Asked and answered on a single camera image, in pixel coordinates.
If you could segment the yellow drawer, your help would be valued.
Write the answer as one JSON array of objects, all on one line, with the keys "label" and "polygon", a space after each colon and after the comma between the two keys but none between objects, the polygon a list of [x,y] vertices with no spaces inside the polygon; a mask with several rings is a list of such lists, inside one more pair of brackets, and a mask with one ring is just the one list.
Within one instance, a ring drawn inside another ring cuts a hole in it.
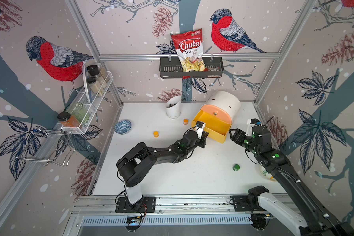
[{"label": "yellow drawer", "polygon": [[231,123],[223,121],[214,115],[210,115],[203,110],[200,110],[192,120],[192,127],[194,127],[197,122],[204,122],[204,131],[208,133],[208,137],[219,143],[225,142],[227,133],[232,126]]}]

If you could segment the pink top drawer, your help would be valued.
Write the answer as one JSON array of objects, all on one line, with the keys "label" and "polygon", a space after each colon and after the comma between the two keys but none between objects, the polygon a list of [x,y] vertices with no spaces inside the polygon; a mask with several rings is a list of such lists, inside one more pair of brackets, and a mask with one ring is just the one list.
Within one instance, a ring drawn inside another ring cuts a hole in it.
[{"label": "pink top drawer", "polygon": [[233,113],[229,106],[220,108],[211,104],[205,104],[201,107],[201,110],[227,124],[232,124],[233,122]]}]

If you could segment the round white drawer cabinet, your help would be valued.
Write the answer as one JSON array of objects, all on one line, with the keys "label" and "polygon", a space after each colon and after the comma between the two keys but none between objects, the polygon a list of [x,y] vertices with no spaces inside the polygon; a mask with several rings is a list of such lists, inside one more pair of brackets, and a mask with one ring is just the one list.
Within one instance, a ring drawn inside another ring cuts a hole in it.
[{"label": "round white drawer cabinet", "polygon": [[205,104],[211,104],[220,108],[229,106],[232,109],[233,120],[241,108],[241,102],[236,96],[221,90],[213,93]]}]

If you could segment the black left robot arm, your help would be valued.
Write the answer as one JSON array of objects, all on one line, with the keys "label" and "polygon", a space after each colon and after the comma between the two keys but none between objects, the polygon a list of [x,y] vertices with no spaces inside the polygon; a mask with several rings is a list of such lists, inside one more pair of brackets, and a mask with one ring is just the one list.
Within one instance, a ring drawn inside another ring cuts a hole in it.
[{"label": "black left robot arm", "polygon": [[145,143],[138,143],[116,164],[117,176],[124,183],[129,204],[142,204],[143,194],[140,182],[154,165],[177,164],[188,159],[197,147],[206,146],[208,132],[202,128],[186,131],[183,137],[167,148],[154,148]]}]

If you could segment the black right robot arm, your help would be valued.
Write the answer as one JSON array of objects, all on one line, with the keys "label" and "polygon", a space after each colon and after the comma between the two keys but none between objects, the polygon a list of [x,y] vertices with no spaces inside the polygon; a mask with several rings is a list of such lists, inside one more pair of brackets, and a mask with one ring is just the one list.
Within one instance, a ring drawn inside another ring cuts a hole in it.
[{"label": "black right robot arm", "polygon": [[340,222],[299,179],[287,156],[271,144],[266,126],[254,126],[250,135],[238,128],[230,129],[230,138],[254,154],[258,164],[284,188],[300,213],[281,203],[263,186],[248,191],[247,202],[252,210],[260,207],[271,213],[296,236],[353,236],[348,222]]}]

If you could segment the green paint can right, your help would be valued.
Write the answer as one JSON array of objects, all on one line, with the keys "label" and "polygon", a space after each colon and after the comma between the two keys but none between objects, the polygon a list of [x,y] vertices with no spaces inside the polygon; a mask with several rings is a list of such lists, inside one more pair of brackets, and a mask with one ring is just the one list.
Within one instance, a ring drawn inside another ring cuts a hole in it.
[{"label": "green paint can right", "polygon": [[239,165],[239,164],[234,164],[234,165],[233,165],[233,170],[234,170],[235,172],[239,171],[239,170],[240,170],[240,165]]}]

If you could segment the white utensil holder cup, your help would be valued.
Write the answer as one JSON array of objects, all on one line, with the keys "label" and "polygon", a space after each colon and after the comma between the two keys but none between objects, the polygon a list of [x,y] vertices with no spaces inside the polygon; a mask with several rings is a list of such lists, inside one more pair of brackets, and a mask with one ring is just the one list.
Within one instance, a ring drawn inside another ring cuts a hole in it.
[{"label": "white utensil holder cup", "polygon": [[176,119],[181,115],[182,96],[174,96],[166,103],[166,115],[168,118]]}]

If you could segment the floral patterned plate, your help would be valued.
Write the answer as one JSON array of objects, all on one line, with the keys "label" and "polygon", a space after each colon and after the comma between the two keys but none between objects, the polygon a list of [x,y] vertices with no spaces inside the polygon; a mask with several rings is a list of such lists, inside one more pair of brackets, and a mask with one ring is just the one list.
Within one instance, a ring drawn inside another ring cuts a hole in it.
[{"label": "floral patterned plate", "polygon": [[273,182],[276,181],[275,178],[272,176],[272,174],[268,173],[267,170],[262,165],[259,166],[259,169],[260,169],[261,175],[265,179],[267,179],[269,181],[273,181]]}]

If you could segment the blue patterned bowl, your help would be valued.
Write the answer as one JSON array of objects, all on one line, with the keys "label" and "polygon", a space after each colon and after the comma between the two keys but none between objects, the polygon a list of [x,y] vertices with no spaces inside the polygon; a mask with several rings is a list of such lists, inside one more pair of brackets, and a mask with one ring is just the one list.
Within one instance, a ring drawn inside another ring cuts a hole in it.
[{"label": "blue patterned bowl", "polygon": [[120,135],[127,134],[132,128],[130,120],[121,120],[115,124],[114,131]]}]

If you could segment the red Chuba chips bag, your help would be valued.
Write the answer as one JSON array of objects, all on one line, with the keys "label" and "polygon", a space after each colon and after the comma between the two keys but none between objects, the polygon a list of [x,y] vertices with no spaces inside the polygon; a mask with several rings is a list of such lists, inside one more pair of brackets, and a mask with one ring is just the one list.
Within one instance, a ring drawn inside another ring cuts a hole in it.
[{"label": "red Chuba chips bag", "polygon": [[202,29],[174,34],[172,35],[172,41],[183,72],[202,72],[206,69],[202,59],[204,53]]}]

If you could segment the black lid spice jar lower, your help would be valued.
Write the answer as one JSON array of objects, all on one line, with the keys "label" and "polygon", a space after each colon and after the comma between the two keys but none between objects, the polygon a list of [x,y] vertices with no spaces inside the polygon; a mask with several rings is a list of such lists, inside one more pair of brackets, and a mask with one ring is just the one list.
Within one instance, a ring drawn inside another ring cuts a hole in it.
[{"label": "black lid spice jar lower", "polygon": [[94,94],[97,96],[103,96],[104,91],[102,90],[101,84],[97,81],[95,77],[89,77],[87,79],[87,84]]}]

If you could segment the black lid spice jar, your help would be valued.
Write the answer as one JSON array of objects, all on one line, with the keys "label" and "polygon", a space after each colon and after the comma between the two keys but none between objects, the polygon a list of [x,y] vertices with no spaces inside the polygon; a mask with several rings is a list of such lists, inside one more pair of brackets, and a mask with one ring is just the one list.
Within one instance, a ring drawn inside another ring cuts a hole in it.
[{"label": "black lid spice jar", "polygon": [[101,84],[97,81],[95,77],[89,77],[87,79],[87,84],[94,94],[97,96],[103,96],[104,91],[102,90]]},{"label": "black lid spice jar", "polygon": [[90,65],[87,67],[88,74],[91,77],[95,77],[96,80],[102,85],[103,88],[107,87],[105,78],[101,75],[99,67],[97,65]]}]

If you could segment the green glass cup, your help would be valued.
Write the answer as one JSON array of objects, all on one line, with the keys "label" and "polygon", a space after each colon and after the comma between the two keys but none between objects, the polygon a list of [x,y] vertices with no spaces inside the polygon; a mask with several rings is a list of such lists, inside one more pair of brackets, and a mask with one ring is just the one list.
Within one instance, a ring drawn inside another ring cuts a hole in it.
[{"label": "green glass cup", "polygon": [[69,105],[66,111],[74,116],[80,124],[86,124],[89,119],[88,107],[81,102]]}]

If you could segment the black lid spice jar upper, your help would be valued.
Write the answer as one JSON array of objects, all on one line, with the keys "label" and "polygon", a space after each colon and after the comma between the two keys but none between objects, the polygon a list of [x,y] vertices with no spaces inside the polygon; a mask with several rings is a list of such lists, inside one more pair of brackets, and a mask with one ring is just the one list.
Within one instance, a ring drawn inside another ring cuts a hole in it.
[{"label": "black lid spice jar upper", "polygon": [[103,88],[107,87],[105,78],[101,75],[99,67],[97,65],[90,65],[87,67],[88,74],[91,77],[95,77],[96,80],[102,85]]}]

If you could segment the orange sauce jar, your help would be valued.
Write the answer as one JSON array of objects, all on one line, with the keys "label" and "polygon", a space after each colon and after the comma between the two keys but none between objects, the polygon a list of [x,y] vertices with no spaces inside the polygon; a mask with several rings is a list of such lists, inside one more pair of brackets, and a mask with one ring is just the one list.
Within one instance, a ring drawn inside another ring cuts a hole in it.
[{"label": "orange sauce jar", "polygon": [[57,115],[57,119],[64,127],[79,127],[80,122],[69,112],[61,112]]}]

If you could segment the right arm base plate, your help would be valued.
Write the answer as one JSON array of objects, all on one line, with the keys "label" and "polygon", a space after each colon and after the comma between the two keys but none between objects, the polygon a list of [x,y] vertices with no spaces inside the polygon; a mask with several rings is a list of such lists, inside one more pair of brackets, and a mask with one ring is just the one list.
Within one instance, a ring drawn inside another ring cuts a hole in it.
[{"label": "right arm base plate", "polygon": [[232,196],[230,199],[230,204],[234,206],[235,212],[254,212],[257,209],[253,200],[245,195]]}]

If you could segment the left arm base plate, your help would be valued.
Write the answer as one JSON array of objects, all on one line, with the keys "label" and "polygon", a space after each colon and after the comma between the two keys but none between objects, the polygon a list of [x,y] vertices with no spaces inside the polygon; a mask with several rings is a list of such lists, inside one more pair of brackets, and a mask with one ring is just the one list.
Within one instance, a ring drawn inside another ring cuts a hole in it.
[{"label": "left arm base plate", "polygon": [[135,204],[130,204],[127,197],[120,197],[115,213],[154,213],[155,202],[155,197],[143,197]]}]

